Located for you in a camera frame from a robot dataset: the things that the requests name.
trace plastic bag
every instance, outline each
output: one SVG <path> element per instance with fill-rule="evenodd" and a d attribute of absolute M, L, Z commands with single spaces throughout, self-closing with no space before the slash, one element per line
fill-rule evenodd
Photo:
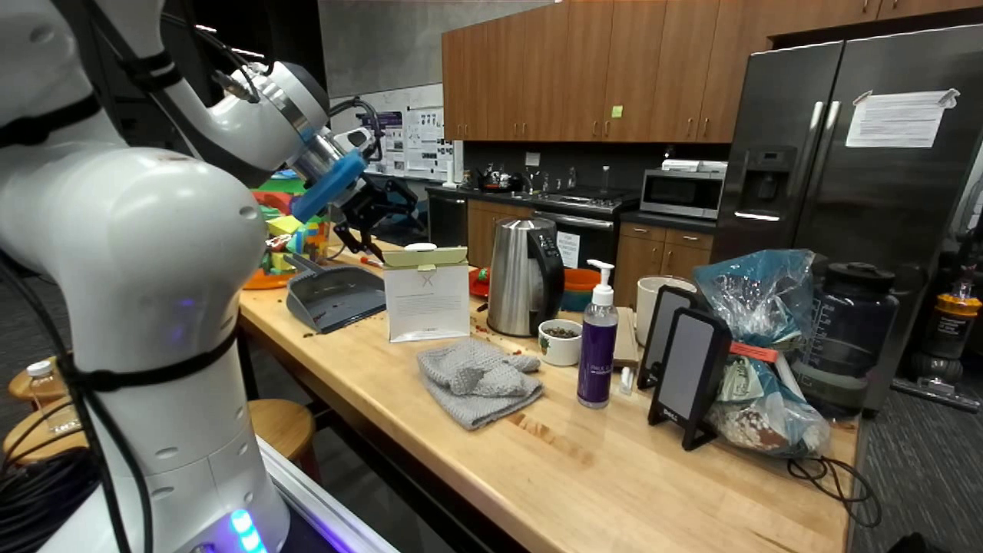
<path fill-rule="evenodd" d="M 711 425 L 742 448 L 805 459 L 830 438 L 826 417 L 805 401 L 787 364 L 811 321 L 811 264 L 808 249 L 764 249 L 696 273 L 736 342 L 750 345 L 732 355 L 711 410 Z"/>

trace microwave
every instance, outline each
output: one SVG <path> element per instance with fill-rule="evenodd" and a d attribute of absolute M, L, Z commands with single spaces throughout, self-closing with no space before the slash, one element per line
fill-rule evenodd
<path fill-rule="evenodd" d="M 639 208 L 652 215 L 716 221 L 724 167 L 714 169 L 647 169 Z"/>

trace paper sign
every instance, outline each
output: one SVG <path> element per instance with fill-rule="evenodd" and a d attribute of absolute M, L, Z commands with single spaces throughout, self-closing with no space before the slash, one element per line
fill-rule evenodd
<path fill-rule="evenodd" d="M 956 96 L 939 89 L 858 99 L 847 146 L 931 146 Z"/>
<path fill-rule="evenodd" d="M 557 249 L 563 258 L 563 266 L 581 266 L 581 234 L 563 234 L 557 230 Z"/>

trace kitchen backsplash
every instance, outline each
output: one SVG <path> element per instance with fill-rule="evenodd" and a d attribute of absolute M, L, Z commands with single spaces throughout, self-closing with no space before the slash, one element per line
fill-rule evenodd
<path fill-rule="evenodd" d="M 518 140 L 466 140 L 463 167 L 472 171 L 472 185 L 488 167 L 524 171 L 526 157 L 539 155 L 540 175 L 554 188 L 557 179 L 570 180 L 574 167 L 574 179 L 581 190 L 597 190 L 604 185 L 604 167 L 612 167 L 612 188 L 636 190 L 641 185 L 641 171 L 664 164 L 664 155 L 680 160 L 728 160 L 724 143 L 518 143 Z"/>

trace upper cabinet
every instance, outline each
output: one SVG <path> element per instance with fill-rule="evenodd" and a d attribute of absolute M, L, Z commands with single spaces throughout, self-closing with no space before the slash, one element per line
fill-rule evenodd
<path fill-rule="evenodd" d="M 981 0 L 567 0 L 442 36 L 445 136 L 724 143 L 747 56 L 772 36 L 967 7 Z"/>

